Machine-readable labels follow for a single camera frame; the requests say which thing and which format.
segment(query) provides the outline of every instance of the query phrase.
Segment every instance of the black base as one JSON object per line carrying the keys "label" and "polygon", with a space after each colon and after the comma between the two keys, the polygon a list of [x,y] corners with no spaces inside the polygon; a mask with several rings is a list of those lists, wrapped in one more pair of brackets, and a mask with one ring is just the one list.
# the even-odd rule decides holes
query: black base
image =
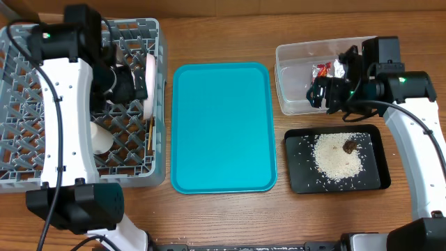
{"label": "black base", "polygon": [[[26,207],[46,219],[54,188],[26,192]],[[79,184],[61,187],[51,226],[74,234],[88,230],[113,230],[124,216],[123,191],[117,183]]]}
{"label": "black base", "polygon": [[181,244],[158,245],[157,251],[310,251],[304,245],[220,245],[190,247]]}
{"label": "black base", "polygon": [[446,218],[421,218],[391,231],[387,251],[446,250]]}
{"label": "black base", "polygon": [[305,243],[305,251],[335,251],[336,242],[314,241]]}

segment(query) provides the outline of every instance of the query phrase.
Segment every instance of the wooden surface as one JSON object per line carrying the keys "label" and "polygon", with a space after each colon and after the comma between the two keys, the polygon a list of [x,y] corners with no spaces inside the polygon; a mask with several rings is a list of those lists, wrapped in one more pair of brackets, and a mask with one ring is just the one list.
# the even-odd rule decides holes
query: wooden surface
{"label": "wooden surface", "polygon": [[[85,0],[59,0],[51,4],[47,0],[5,1],[25,17],[31,12],[62,14],[68,4],[86,3]],[[444,0],[89,0],[87,3],[105,17],[122,18],[446,10]]]}
{"label": "wooden surface", "polygon": [[[341,233],[352,231],[388,232],[411,221],[406,176],[390,131],[380,118],[369,119],[367,123],[375,124],[381,131],[392,177],[390,188],[333,195],[291,192],[284,133],[293,128],[344,123],[341,114],[282,114],[273,81],[275,48],[311,40],[398,35],[406,70],[425,70],[431,76],[445,131],[446,13],[209,17],[166,19],[160,23],[169,44],[165,91],[167,175],[158,187],[125,189],[125,212],[139,228],[149,231],[159,243],[285,244],[337,240]],[[172,188],[169,175],[173,73],[186,63],[234,61],[258,61],[270,71],[277,183],[265,193],[181,195]],[[42,220],[27,211],[23,194],[0,195],[0,200],[0,250],[34,250]],[[82,238],[51,228],[45,249],[69,250]]]}

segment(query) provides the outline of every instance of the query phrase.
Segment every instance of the black tray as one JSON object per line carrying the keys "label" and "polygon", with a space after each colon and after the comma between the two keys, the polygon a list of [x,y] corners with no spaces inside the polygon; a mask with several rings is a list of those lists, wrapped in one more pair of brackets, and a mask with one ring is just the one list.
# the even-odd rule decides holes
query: black tray
{"label": "black tray", "polygon": [[[329,180],[317,171],[314,158],[311,155],[315,145],[314,137],[342,132],[368,134],[359,139],[362,139],[360,143],[363,148],[358,151],[364,156],[362,161],[364,171],[353,178],[345,178],[338,183],[334,181],[328,183]],[[285,133],[285,147],[291,188],[298,194],[377,190],[386,189],[391,184],[381,135],[379,129],[374,125],[289,130]]]}

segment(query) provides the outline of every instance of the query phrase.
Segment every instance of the brown food piece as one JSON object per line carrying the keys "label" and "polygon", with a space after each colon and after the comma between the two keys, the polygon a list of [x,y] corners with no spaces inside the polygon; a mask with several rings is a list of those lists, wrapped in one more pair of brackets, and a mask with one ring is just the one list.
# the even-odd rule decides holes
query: brown food piece
{"label": "brown food piece", "polygon": [[347,140],[342,148],[346,153],[351,154],[353,150],[356,150],[357,143],[353,140]]}

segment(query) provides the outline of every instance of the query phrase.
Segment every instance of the wooden table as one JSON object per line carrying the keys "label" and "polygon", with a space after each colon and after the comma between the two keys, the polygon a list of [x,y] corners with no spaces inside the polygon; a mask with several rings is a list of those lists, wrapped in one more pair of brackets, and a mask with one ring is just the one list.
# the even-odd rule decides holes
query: wooden table
{"label": "wooden table", "polygon": [[[167,175],[155,188],[125,189],[125,212],[158,243],[285,244],[337,240],[354,231],[389,232],[411,221],[410,194],[395,142],[379,127],[392,185],[386,190],[297,195],[289,185],[284,133],[293,128],[342,126],[341,114],[285,116],[274,83],[278,45],[356,36],[399,36],[406,70],[427,71],[446,129],[446,12],[351,13],[160,20],[169,44],[165,91]],[[278,179],[265,193],[181,195],[170,184],[172,76],[186,63],[258,61],[270,71]],[[28,212],[24,194],[0,195],[0,250],[35,250],[43,221]],[[83,236],[50,229],[45,250],[69,250]]]}

